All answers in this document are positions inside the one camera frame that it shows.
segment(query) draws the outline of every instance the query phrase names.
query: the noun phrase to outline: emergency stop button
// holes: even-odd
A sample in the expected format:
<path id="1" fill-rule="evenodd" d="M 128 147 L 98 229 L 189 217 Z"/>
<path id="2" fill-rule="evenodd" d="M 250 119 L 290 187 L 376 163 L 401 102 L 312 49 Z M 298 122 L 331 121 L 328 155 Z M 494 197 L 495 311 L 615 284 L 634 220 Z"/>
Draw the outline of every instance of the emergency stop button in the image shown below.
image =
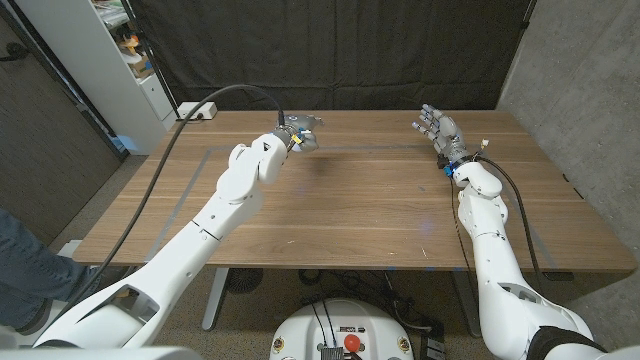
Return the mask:
<path id="1" fill-rule="evenodd" d="M 360 350 L 360 338 L 356 335 L 349 334 L 344 338 L 344 347 L 349 352 L 358 352 Z"/>

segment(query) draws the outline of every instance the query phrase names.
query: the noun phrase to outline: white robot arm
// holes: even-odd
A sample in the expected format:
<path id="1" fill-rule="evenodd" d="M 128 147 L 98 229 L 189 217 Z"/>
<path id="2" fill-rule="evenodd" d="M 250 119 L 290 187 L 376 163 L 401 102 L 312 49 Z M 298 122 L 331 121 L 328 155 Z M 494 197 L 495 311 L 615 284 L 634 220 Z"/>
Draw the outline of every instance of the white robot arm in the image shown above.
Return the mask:
<path id="1" fill-rule="evenodd" d="M 237 145 L 217 190 L 176 236 L 144 267 L 92 295 L 55 321 L 34 347 L 85 349 L 150 345 L 176 302 L 231 231 L 256 214 L 263 203 L 258 182 L 275 182 L 288 150 L 308 152 L 318 145 L 311 130 L 322 121 L 287 116 L 285 126 Z M 117 295 L 138 294 L 127 304 Z"/>
<path id="2" fill-rule="evenodd" d="M 425 125 L 414 122 L 413 127 L 434 142 L 448 161 L 448 175 L 464 188 L 458 194 L 458 217 L 473 241 L 480 327 L 491 353 L 505 360 L 624 355 L 605 354 L 580 316 L 545 299 L 524 280 L 504 228 L 508 213 L 500 197 L 502 183 L 474 161 L 450 117 L 424 105 L 420 119 Z M 637 348 L 625 351 L 640 353 Z"/>

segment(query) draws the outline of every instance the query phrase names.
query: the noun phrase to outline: blue connector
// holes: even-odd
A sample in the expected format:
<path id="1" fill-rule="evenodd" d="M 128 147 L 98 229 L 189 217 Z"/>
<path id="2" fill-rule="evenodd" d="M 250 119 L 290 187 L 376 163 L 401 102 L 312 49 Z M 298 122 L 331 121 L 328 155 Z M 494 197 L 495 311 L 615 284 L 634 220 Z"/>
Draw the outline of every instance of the blue connector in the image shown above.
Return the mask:
<path id="1" fill-rule="evenodd" d="M 451 166 L 447 165 L 444 167 L 444 174 L 447 175 L 447 177 L 452 177 L 453 176 L 453 170 L 451 170 Z"/>

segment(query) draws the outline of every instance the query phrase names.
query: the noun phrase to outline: wooden table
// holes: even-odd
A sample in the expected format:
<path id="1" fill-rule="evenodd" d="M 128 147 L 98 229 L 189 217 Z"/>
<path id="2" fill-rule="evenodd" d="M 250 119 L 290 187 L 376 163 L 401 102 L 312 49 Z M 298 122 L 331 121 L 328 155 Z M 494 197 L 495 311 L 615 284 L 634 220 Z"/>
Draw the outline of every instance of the wooden table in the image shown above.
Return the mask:
<path id="1" fill-rule="evenodd" d="M 451 209 L 451 186 L 436 152 L 413 130 L 419 111 L 302 111 L 320 116 L 320 149 L 291 153 L 277 182 L 262 186 L 262 211 L 236 229 L 208 264 L 228 267 L 466 270 Z M 448 111 L 474 150 L 513 178 L 546 271 L 631 272 L 636 261 L 513 116 Z M 113 260 L 140 265 L 214 193 L 230 150 L 271 131 L 274 112 L 219 112 L 189 124 L 145 210 Z M 141 166 L 74 253 L 101 262 L 134 213 L 172 132 Z M 513 190 L 505 186 L 507 233 L 524 271 L 532 270 Z M 460 227 L 473 267 L 471 241 Z"/>

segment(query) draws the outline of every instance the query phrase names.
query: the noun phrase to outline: concrete wall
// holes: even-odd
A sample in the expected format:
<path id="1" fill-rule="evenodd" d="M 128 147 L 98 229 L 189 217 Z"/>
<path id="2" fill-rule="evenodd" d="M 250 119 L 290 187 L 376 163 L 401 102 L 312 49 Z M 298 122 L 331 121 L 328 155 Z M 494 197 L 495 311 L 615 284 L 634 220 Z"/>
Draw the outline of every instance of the concrete wall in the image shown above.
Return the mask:
<path id="1" fill-rule="evenodd" d="M 640 259 L 640 1 L 538 1 L 498 109 Z M 594 279 L 554 293 L 579 295 L 565 304 L 609 350 L 640 344 L 640 272 L 595 291 Z"/>

